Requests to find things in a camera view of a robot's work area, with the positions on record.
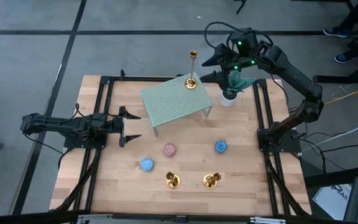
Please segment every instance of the chair leg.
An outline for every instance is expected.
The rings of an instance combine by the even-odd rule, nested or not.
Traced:
[[[240,13],[241,9],[244,7],[244,4],[247,2],[247,0],[241,0],[242,3],[241,3],[241,6],[240,8],[237,10],[236,14]]]

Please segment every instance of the potted plant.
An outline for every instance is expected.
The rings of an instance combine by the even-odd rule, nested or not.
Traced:
[[[227,87],[222,88],[219,102],[223,106],[232,106],[238,99],[238,93],[253,84],[254,79],[242,79],[238,71],[233,71],[227,76]]]

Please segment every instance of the green plant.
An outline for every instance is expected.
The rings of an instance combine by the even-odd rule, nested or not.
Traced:
[[[231,72],[227,76],[227,88],[223,90],[224,96],[236,97],[237,93],[245,90],[255,82],[254,79],[242,79],[238,71]]]

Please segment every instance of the white pot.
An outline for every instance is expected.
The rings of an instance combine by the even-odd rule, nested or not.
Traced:
[[[219,102],[223,106],[232,106],[236,102],[238,97],[239,97],[239,94],[237,94],[233,100],[228,100],[223,96],[223,91],[221,91],[221,97],[219,97]]]

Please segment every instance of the small green table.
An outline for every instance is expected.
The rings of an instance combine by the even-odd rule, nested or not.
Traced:
[[[188,78],[190,74],[140,91],[156,136],[158,136],[157,127],[162,124],[199,111],[202,111],[207,118],[211,112],[213,105],[211,98],[197,73],[193,72],[193,78],[197,81],[194,90],[185,87],[185,80]]]

